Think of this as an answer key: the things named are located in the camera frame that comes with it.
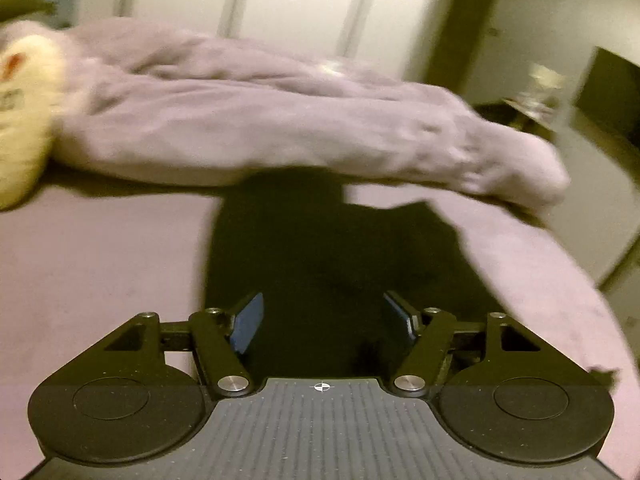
yellow plush toy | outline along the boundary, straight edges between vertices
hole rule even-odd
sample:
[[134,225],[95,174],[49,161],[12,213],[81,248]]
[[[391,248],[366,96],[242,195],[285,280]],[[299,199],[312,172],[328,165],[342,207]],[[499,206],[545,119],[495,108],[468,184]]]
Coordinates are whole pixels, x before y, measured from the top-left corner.
[[0,210],[23,200],[46,166],[64,69],[60,48],[41,36],[0,53]]

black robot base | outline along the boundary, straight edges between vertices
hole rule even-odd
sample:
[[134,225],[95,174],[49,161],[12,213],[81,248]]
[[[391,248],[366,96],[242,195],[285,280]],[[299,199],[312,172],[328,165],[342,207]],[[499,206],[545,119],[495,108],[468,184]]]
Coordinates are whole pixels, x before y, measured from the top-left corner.
[[[461,323],[385,300],[394,348],[372,378],[255,383],[260,294],[187,322],[139,314],[36,389],[47,459],[27,478],[617,478],[596,459],[613,402],[578,365],[506,314]],[[167,351],[192,352],[198,380]]]

mattress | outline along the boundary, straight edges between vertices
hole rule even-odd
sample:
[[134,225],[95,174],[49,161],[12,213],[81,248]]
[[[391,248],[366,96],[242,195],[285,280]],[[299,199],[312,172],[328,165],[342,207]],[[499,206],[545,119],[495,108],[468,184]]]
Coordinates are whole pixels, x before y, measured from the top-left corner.
[[[552,235],[497,203],[423,186],[358,184],[350,202],[431,206],[460,232],[492,293],[584,368],[617,369],[616,418],[600,459],[640,472],[640,380],[604,298]],[[52,166],[34,196],[0,214],[0,478],[42,460],[27,420],[33,389],[143,311],[185,320],[202,304],[215,190],[175,189]],[[167,362],[184,370],[183,354]]]

bed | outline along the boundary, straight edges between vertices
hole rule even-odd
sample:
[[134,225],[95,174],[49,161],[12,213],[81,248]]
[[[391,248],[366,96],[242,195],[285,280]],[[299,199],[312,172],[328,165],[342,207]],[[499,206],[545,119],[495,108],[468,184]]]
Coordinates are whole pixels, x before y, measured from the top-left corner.
[[[34,27],[5,29],[0,43],[36,31],[74,70],[56,123],[57,162],[28,200],[0,214],[3,480],[42,459],[27,420],[42,380],[139,312],[185,320],[202,306],[223,202],[216,186],[255,171],[257,160],[368,179],[348,187],[353,203],[427,201],[520,322],[585,369],[617,370],[616,417],[600,459],[625,480],[640,474],[640,380],[622,331],[552,234],[507,206],[534,210],[561,197],[568,182],[546,142],[480,120],[441,89],[252,44],[155,27],[127,44],[144,29],[129,20],[70,36]],[[215,78],[201,64],[212,58],[223,65]],[[211,92],[228,97],[214,100],[228,108],[211,111]],[[381,126],[391,119],[397,127]],[[380,176],[436,184],[371,183]],[[190,370],[183,355],[168,362]]]

television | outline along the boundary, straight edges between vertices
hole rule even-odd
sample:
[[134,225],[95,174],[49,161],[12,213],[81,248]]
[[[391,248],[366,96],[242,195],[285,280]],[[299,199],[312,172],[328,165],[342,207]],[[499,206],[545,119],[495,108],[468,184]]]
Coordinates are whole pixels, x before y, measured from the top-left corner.
[[598,48],[575,107],[640,150],[640,66]]

